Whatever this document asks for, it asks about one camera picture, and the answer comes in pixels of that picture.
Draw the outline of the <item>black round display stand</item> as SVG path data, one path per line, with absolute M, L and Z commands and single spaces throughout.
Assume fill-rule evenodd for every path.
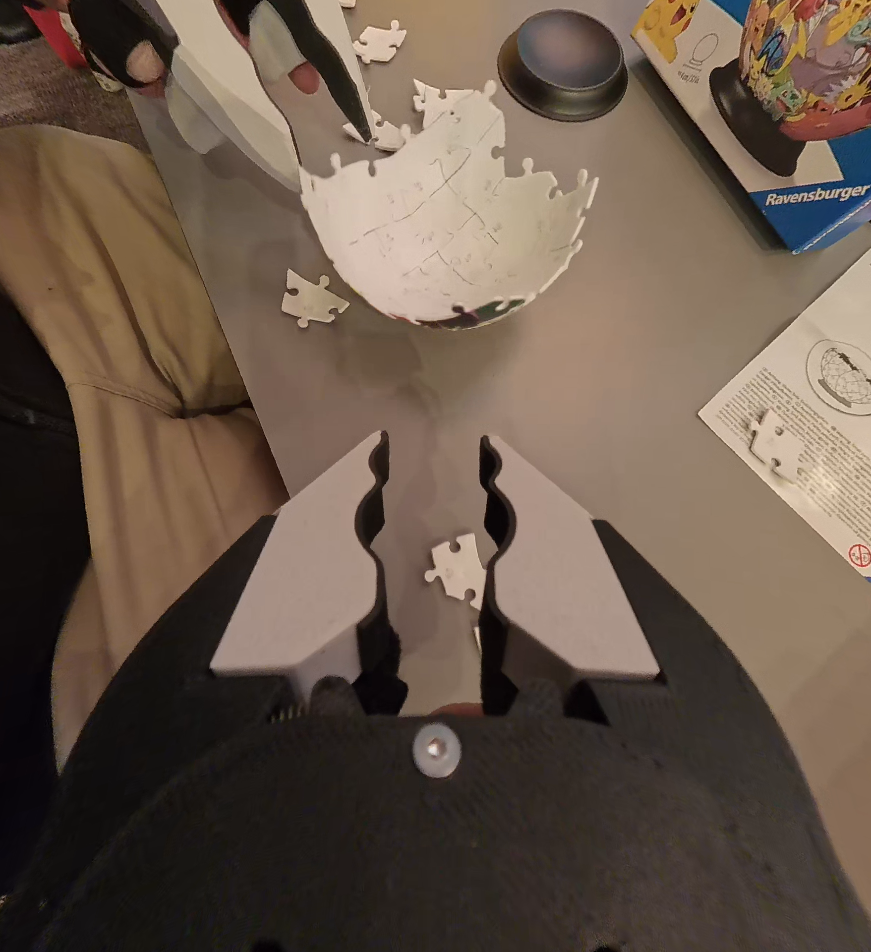
M 502 44 L 497 68 L 510 96 L 532 113 L 582 123 L 613 111 L 629 82 L 617 36 L 601 21 L 556 8 L 527 18 Z

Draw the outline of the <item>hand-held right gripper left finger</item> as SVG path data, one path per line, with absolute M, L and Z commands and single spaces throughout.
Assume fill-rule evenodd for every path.
M 337 677 L 367 713 L 400 713 L 401 643 L 372 549 L 389 475 L 389 435 L 378 430 L 278 510 L 211 660 L 215 675 L 285 678 L 302 705 Z

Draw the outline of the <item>person's beige trousers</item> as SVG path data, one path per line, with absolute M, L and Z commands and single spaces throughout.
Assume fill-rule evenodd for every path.
M 145 154 L 1 128 L 0 290 L 64 381 L 80 454 L 91 559 L 52 669 L 61 769 L 144 635 L 288 494 Z

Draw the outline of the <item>white instruction leaflet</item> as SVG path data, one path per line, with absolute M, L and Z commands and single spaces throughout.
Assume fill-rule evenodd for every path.
M 766 409 L 806 445 L 795 484 L 750 451 L 751 422 Z M 871 584 L 871 248 L 699 418 Z

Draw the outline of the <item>person's black jacket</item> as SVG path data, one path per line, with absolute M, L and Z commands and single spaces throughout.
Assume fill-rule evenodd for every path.
M 0 291 L 0 897 L 56 785 L 51 668 L 89 558 L 68 391 Z

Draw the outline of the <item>blue puzzle box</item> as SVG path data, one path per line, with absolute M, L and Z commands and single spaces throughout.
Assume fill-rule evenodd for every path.
M 652 1 L 632 41 L 788 251 L 871 219 L 871 1 Z

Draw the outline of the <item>two joined white puzzle pieces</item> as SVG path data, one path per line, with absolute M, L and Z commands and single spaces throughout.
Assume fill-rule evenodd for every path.
M 376 111 L 371 112 L 371 119 L 372 136 L 370 138 L 362 137 L 359 130 L 351 123 L 343 125 L 343 132 L 351 140 L 384 153 L 397 152 L 414 135 L 410 125 L 394 125 Z

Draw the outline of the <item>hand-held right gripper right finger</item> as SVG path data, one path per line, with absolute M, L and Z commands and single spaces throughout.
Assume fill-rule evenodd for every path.
M 529 682 L 561 701 L 586 681 L 655 681 L 660 666 L 594 517 L 497 435 L 479 446 L 496 545 L 479 614 L 481 695 L 507 713 Z

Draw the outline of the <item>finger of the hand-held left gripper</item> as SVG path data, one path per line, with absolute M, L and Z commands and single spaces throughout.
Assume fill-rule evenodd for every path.
M 293 193 L 301 191 L 290 125 L 260 84 L 250 55 L 212 1 L 157 1 L 173 38 L 168 110 L 192 149 L 224 140 Z
M 343 9 L 336 1 L 273 1 L 299 54 L 319 73 L 336 106 L 362 141 L 373 139 L 373 118 Z

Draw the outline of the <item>half-built puzzle ball shell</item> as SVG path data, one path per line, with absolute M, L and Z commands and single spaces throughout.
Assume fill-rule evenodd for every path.
M 459 122 L 420 130 L 387 157 L 300 170 L 301 202 L 339 277 L 371 308 L 415 326 L 467 329 L 533 302 L 580 251 L 599 180 L 569 192 L 523 161 L 509 176 L 505 116 L 488 80 Z

